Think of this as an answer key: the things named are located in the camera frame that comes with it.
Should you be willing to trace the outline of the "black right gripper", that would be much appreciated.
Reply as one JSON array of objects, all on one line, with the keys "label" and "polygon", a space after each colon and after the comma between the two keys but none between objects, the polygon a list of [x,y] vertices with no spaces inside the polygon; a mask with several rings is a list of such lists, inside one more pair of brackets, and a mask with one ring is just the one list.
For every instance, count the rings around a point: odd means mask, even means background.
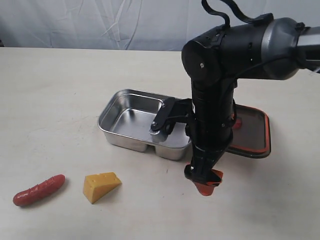
[{"label": "black right gripper", "polygon": [[222,183],[223,172],[213,169],[233,140],[233,130],[224,125],[218,128],[199,129],[189,126],[192,144],[191,162],[184,168],[184,176],[204,196],[213,194],[215,187]]}]

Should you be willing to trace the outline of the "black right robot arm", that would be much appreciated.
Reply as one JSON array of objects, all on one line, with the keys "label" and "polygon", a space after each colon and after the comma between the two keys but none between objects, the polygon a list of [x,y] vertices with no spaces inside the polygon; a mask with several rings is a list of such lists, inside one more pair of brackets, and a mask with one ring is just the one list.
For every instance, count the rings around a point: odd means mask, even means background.
[{"label": "black right robot arm", "polygon": [[318,72],[320,29],[288,17],[215,27],[186,43],[181,58],[192,95],[188,132],[193,153],[184,174],[208,197],[223,177],[214,165],[233,140],[238,79],[282,81],[300,69]]}]

